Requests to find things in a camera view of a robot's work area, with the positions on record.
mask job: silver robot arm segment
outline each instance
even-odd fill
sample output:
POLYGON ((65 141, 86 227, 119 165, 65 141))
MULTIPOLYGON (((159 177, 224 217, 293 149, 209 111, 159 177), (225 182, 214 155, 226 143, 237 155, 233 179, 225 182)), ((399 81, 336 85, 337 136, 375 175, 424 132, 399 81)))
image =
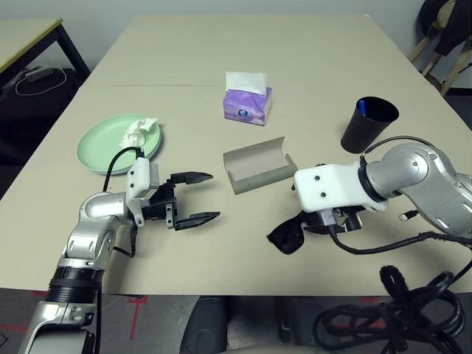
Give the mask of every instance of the silver robot arm segment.
POLYGON ((93 347, 94 336, 86 330, 71 336, 66 341, 65 351, 58 351, 48 343, 61 343, 51 340, 55 336, 54 329, 79 329, 92 323, 97 310, 96 294, 101 291, 115 235, 118 228, 129 221, 124 193, 102 192, 83 202, 79 222, 60 256, 46 299, 35 309, 20 354, 81 353, 87 342, 93 347))
POLYGON ((429 223, 447 235, 472 237, 472 177, 458 173, 437 147, 406 143, 366 166, 383 198, 404 194, 429 223))

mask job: tissue box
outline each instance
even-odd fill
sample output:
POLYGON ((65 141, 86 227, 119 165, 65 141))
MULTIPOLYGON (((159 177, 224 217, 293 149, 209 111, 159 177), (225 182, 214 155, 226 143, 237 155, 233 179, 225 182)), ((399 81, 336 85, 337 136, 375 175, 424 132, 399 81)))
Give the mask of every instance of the tissue box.
POLYGON ((272 103, 272 88, 265 88, 265 96, 247 91, 226 91, 223 100, 224 117, 255 125, 266 125, 272 103))

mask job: desk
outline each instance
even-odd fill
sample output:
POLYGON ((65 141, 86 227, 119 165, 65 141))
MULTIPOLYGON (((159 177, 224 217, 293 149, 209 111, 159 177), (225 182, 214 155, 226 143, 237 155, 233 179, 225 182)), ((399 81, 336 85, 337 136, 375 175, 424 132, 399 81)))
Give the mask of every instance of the desk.
POLYGON ((367 15, 138 16, 88 83, 221 86, 230 71, 267 72, 277 88, 429 84, 367 15))
MULTIPOLYGON (((289 17, 294 24, 299 23, 296 16, 289 17)), ((363 16, 353 18, 361 27, 366 21, 363 16)), ((196 32, 188 43, 201 36, 196 32)), ((390 48, 384 55, 392 67, 382 71, 391 82, 369 75, 369 67, 377 70, 381 55, 376 60, 369 60, 369 56, 358 59, 358 70, 346 70, 336 62, 335 68, 306 66, 305 75, 288 62, 274 84, 274 104, 263 128, 223 118, 222 79, 219 86, 114 86, 87 81, 0 202, 0 232, 6 250, 0 267, 13 269, 2 274, 0 287, 46 289, 60 251, 77 223, 78 207, 103 185, 102 176, 79 164, 77 141, 94 123, 126 111, 159 118, 164 143, 154 161, 159 163, 162 181, 171 173, 187 170, 214 175, 203 184, 176 188, 181 216, 203 211, 221 211, 221 216, 181 232, 167 230, 160 221, 148 223, 139 233, 135 258, 112 256, 105 273, 106 292, 379 295, 385 294, 378 279, 383 265, 398 266, 411 287, 425 285, 444 270, 458 272, 469 261, 470 251, 432 240, 384 254, 355 256, 338 249, 327 236, 306 234, 300 250, 284 255, 266 240, 266 235, 299 211, 290 191, 292 180, 234 195, 224 170, 224 152, 278 136, 285 136, 284 152, 299 168, 354 161, 357 156, 343 151, 339 140, 355 101, 374 94, 387 98, 400 111, 399 120, 380 138, 421 136, 439 145, 456 169, 471 173, 471 132, 391 42, 382 36, 378 40, 379 47, 384 48, 382 43, 386 42, 390 48), (339 74, 326 75, 326 71, 339 74), (390 72, 400 77, 393 80, 390 72)), ((358 53, 350 54, 358 58, 358 53)), ((379 148, 370 159, 380 158, 386 149, 379 148)), ((123 176, 111 179, 110 191, 124 188, 123 176)), ((398 220, 398 214, 411 208, 411 203, 400 197, 392 200, 386 212, 364 212, 361 218, 365 228, 342 235, 342 240, 350 246, 368 248, 431 229, 421 218, 408 223, 398 220)), ((120 244, 128 247, 128 239, 121 236, 120 244)), ((452 290, 472 291, 471 280, 469 273, 452 290)))
POLYGON ((79 78, 86 80, 90 70, 61 23, 61 18, 0 20, 0 88, 55 41, 79 78))

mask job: wall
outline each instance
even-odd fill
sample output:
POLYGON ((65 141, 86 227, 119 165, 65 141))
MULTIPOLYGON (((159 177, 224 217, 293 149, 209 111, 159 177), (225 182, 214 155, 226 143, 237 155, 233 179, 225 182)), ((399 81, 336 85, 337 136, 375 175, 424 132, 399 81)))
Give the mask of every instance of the wall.
MULTIPOLYGON (((422 3, 423 0, 0 0, 0 18, 63 18, 64 27, 93 69, 136 14, 368 13, 407 55, 420 39, 416 17, 422 3)), ((152 36, 143 41, 152 41, 152 36)), ((458 51, 456 48, 434 69, 438 80, 445 78, 458 51)), ((427 57, 428 53, 424 53, 415 65, 424 67, 427 57)), ((68 65, 56 47, 39 61, 68 65)), ((454 86, 472 87, 472 68, 461 74, 454 86)))

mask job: crumpled tissue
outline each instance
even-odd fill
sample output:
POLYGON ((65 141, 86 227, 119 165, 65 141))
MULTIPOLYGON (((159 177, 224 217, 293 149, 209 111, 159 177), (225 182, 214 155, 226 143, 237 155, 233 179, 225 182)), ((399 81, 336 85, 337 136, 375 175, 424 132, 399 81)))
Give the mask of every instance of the crumpled tissue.
POLYGON ((146 143, 146 133, 156 124, 157 118, 143 118, 130 124, 122 137, 119 146, 121 148, 128 148, 136 146, 140 148, 146 143))

